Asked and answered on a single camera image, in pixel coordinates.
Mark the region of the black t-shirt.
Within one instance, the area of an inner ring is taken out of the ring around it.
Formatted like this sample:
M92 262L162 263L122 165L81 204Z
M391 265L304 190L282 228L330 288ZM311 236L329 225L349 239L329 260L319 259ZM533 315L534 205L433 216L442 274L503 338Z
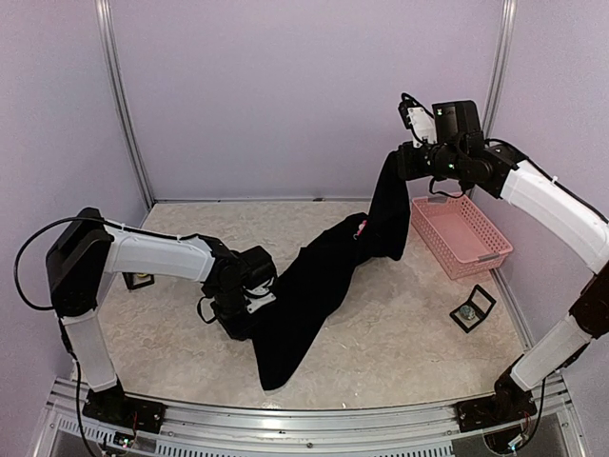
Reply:
M368 212L323 231L278 278L276 301L251 336L264 391L284 386L294 374L326 318L343 303L358 266L372 258L402 258L411 214L404 173L403 154L390 152Z

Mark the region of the teal round brooch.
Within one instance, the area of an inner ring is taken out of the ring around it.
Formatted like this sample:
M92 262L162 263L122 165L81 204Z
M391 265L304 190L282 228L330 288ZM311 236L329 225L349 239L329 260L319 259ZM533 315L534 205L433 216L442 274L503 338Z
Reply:
M461 318L466 321L472 321L477 317L476 311L469 306L461 306L460 315Z

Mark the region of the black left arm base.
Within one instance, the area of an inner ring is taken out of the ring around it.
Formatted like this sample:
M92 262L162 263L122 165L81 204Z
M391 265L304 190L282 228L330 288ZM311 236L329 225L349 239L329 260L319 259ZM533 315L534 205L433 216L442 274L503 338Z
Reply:
M161 402L126 395L120 382L101 391L88 391L83 414L91 419L134 432L158 434L167 406Z

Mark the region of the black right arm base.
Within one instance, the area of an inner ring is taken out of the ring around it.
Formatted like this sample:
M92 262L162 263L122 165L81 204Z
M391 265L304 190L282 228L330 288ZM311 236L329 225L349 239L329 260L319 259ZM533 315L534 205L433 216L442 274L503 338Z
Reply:
M508 424L538 413L531 390L516 384L511 368L495 382L491 395L460 401L455 411L461 433Z

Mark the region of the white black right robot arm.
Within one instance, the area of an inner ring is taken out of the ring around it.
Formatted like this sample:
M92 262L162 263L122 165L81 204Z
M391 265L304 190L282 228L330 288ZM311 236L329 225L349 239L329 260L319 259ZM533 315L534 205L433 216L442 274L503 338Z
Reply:
M478 187L522 210L574 251L592 278L569 308L527 353L497 381L487 415L509 421L531 390L557 368L575 360L608 332L608 220L512 144L485 136L474 101L425 108L407 93L398 105L412 141L398 149L405 181L452 179L461 190Z

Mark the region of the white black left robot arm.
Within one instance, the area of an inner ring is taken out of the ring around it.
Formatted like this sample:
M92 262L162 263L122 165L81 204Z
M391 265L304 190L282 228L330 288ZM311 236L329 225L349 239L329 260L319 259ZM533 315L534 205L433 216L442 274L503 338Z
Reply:
M133 413L120 392L99 321L98 290L108 274L167 276L200 284L213 318L233 339L245 340L262 311L276 300L278 278L271 255L262 247L229 248L220 239L193 233L171 235L105 219L96 208L54 221L33 233L17 250L13 271L29 245L61 224L66 229L46 254L50 303L67 337L67 350L89 388L94 404L115 424Z

